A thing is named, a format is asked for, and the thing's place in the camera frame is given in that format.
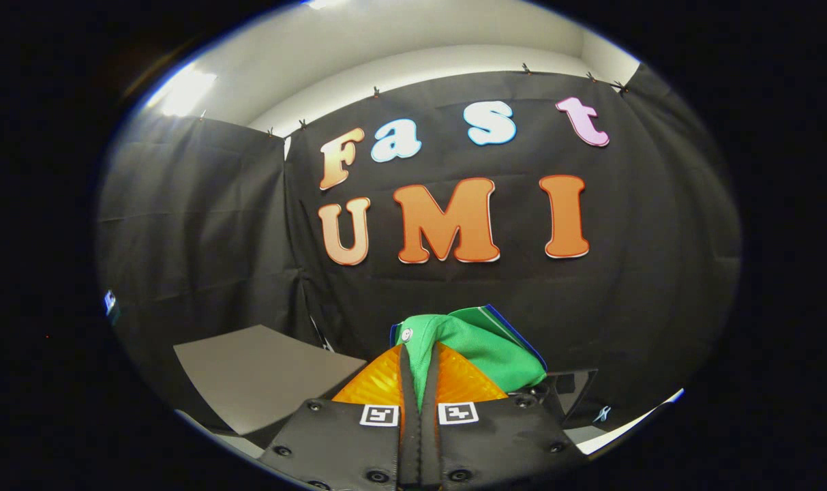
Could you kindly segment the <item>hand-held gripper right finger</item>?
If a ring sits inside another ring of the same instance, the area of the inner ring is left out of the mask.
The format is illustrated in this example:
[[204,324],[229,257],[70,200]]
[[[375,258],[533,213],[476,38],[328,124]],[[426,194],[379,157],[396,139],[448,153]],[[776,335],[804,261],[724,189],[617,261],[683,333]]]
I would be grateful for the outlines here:
[[481,370],[438,343],[420,413],[423,489],[544,489],[588,457],[564,431],[570,374],[500,392]]

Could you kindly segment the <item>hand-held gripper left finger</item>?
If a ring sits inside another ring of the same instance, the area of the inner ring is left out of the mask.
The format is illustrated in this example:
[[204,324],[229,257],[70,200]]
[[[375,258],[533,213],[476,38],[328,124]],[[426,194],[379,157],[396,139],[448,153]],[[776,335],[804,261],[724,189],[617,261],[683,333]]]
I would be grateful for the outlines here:
[[421,483],[421,426],[409,355],[379,355],[332,398],[307,399],[260,462],[326,490],[411,490]]

